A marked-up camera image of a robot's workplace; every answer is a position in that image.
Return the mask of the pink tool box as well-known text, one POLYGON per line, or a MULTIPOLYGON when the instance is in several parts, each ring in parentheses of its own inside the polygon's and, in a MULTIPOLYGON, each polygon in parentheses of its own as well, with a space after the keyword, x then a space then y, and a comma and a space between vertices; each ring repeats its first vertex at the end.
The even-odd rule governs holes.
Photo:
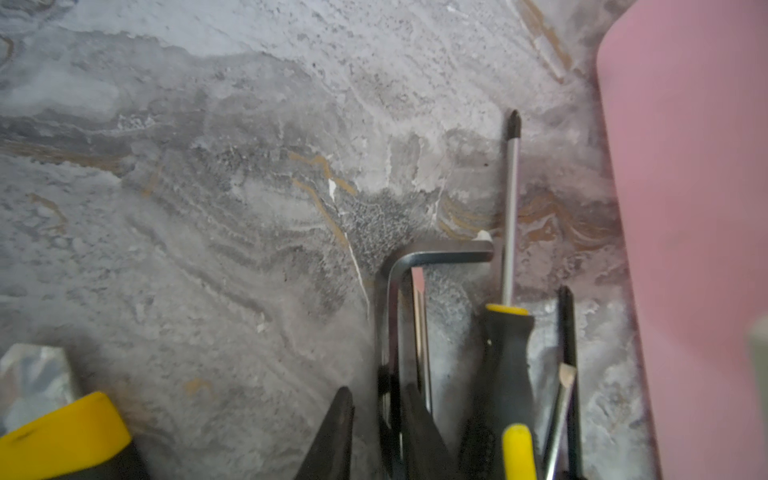
POLYGON ((596 66, 661 473, 763 479, 767 5, 638 1, 596 66))

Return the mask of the steel hex key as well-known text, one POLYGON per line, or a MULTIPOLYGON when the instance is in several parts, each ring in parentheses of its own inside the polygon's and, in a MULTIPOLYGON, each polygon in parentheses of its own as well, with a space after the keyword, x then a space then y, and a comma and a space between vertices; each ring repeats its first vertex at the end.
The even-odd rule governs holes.
POLYGON ((407 479, 401 403, 401 284, 414 267, 489 262, 489 240, 422 240, 394 250, 376 277, 376 318, 382 363, 378 369, 378 420, 383 465, 391 479, 407 479))

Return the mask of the orange handled screwdriver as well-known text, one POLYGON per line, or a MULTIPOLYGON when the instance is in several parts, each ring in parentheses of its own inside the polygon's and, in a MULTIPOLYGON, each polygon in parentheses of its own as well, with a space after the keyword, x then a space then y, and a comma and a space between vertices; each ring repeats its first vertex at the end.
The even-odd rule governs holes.
POLYGON ((568 410, 572 399, 577 369, 569 364, 561 363, 558 369, 558 392, 552 409, 549 431, 544 450, 543 473, 545 480, 553 480, 556 476, 556 467, 559 449, 565 428, 568 410))

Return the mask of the yellow black phillips screwdriver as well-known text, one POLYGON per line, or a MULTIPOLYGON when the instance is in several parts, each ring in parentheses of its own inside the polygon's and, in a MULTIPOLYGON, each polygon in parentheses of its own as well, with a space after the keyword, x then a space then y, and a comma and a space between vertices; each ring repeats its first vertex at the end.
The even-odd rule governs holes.
POLYGON ((460 452, 460 471, 467 479, 535 479, 538 474, 527 352, 535 319, 514 304, 521 128, 521 116, 514 110, 505 134, 500 300, 488 304, 482 317, 485 351, 460 452))

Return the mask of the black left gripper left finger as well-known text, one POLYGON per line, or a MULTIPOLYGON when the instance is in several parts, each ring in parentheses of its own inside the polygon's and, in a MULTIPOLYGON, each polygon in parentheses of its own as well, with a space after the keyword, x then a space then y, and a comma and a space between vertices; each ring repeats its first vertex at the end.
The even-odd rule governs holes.
POLYGON ((296 480, 350 479, 354 413, 352 392, 342 386, 295 475, 296 480))

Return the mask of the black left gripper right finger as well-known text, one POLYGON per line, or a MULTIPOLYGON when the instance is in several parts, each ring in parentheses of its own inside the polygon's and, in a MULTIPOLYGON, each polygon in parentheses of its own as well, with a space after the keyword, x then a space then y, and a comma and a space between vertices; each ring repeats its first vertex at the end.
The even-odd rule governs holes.
POLYGON ((401 393, 404 463, 408 479, 458 479, 454 458, 426 409, 417 386, 401 393))

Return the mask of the yellow black utility knife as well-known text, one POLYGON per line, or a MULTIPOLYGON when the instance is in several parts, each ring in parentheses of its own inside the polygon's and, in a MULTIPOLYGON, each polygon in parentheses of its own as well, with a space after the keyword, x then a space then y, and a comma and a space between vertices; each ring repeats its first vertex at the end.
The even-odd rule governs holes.
POLYGON ((3 479, 148 479, 111 399, 85 392, 64 349, 16 343, 1 358, 3 479))

